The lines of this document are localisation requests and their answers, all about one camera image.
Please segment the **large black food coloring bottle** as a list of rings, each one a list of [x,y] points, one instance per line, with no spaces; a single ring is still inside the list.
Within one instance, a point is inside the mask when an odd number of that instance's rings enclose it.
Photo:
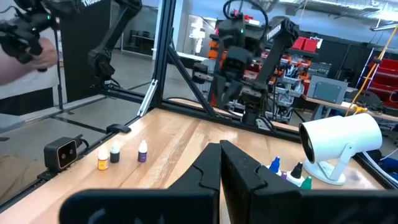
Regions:
[[[298,162],[297,165],[291,170],[286,172],[286,180],[293,183],[297,187],[300,187],[304,182],[304,177],[302,176],[303,163]]]

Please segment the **small black dropper bottle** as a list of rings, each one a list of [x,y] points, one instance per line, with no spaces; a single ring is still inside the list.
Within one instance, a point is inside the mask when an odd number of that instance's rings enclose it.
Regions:
[[[113,142],[113,145],[111,146],[110,150],[110,157],[109,161],[110,163],[118,163],[120,160],[120,152],[121,152],[121,145],[119,142]]]

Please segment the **person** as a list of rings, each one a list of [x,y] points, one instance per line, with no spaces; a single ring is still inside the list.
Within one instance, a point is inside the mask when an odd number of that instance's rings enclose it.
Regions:
[[[40,33],[55,46],[53,30]],[[57,63],[44,70],[33,70],[4,86],[0,86],[0,113],[22,115],[53,105],[52,88],[59,84]]]

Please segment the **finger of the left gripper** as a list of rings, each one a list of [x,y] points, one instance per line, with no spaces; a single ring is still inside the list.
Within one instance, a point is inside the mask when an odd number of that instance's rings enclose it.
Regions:
[[[219,108],[224,107],[230,101],[227,94],[229,86],[230,82],[225,77],[219,75],[215,77],[215,96]]]
[[[239,95],[240,95],[240,93],[242,91],[243,86],[244,86],[244,84],[241,81],[239,81],[239,80],[233,80],[231,82],[230,88],[231,88],[231,91],[232,91],[232,94],[231,94],[231,99],[232,100],[237,100],[238,99],[238,97],[239,97]]]

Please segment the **black frame bracket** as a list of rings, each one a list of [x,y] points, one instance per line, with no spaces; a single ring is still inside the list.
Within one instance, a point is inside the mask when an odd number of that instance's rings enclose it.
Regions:
[[[124,134],[128,134],[131,132],[131,129],[129,126],[126,125],[122,125],[122,124],[111,124],[106,128],[106,133],[113,133],[113,134],[117,134],[117,133],[124,133]]]

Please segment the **black shelf unit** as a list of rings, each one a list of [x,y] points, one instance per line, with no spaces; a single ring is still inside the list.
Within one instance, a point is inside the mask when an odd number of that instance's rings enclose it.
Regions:
[[[142,55],[152,56],[154,48],[154,35],[148,31],[126,30],[123,34],[122,49]]]

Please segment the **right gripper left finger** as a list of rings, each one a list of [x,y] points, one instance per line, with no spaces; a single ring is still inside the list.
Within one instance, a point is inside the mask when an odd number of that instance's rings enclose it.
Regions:
[[[219,224],[221,146],[209,143],[169,189],[183,195],[174,201],[169,224]]]

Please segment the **grey metal box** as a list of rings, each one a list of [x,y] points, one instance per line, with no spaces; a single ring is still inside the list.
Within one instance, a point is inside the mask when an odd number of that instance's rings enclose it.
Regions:
[[[347,87],[346,82],[314,75],[310,79],[306,96],[340,105],[343,102]]]

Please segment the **large blue food coloring bottle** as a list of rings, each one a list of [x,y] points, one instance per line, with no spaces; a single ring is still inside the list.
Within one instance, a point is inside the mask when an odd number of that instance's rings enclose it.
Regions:
[[[267,166],[267,168],[277,174],[278,176],[282,175],[282,172],[280,170],[280,157],[276,156],[275,159],[271,162],[271,164],[269,166]]]

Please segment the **red tool cabinet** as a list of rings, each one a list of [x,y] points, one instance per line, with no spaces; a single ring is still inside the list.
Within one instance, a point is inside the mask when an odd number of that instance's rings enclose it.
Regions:
[[[398,60],[382,59],[368,90],[385,105],[398,109]]]

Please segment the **small violet dropper bottle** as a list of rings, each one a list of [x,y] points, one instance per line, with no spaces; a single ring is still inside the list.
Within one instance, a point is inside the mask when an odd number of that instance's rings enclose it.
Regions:
[[[147,150],[148,150],[148,148],[147,148],[147,142],[146,142],[146,140],[143,140],[143,141],[140,143],[139,148],[138,148],[138,157],[137,157],[137,160],[138,160],[139,162],[145,162],[145,161],[146,161],[146,159],[147,159]]]

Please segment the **silver metal bracket strip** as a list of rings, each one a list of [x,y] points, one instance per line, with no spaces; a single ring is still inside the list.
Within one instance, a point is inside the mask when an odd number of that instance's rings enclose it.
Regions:
[[[146,93],[146,95],[141,103],[141,106],[139,108],[139,111],[137,112],[137,115],[139,117],[143,117],[147,113],[147,110],[152,102],[154,93],[157,89],[157,84],[158,84],[158,80],[153,79],[151,81],[149,88],[147,90],[147,93]]]

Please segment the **red plastic bin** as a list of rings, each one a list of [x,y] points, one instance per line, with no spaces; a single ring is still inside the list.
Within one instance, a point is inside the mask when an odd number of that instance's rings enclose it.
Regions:
[[[294,42],[294,44],[293,44],[293,46],[291,46],[291,48],[295,49],[295,50],[302,50],[306,41],[307,41],[306,37],[298,37],[298,39]]]
[[[306,52],[315,53],[318,48],[318,40],[317,39],[306,39],[303,50]]]

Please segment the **small red dropper bottle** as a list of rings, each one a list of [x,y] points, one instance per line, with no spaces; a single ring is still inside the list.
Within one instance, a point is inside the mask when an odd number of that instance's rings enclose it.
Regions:
[[[109,163],[109,152],[105,147],[101,147],[98,151],[97,168],[98,170],[106,170]]]

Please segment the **black upright panel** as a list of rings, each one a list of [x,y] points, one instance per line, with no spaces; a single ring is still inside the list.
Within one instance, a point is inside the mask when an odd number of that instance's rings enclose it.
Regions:
[[[67,101],[93,96],[95,71],[88,53],[97,47],[110,24],[111,0],[101,0],[84,8],[70,21],[60,22]]]

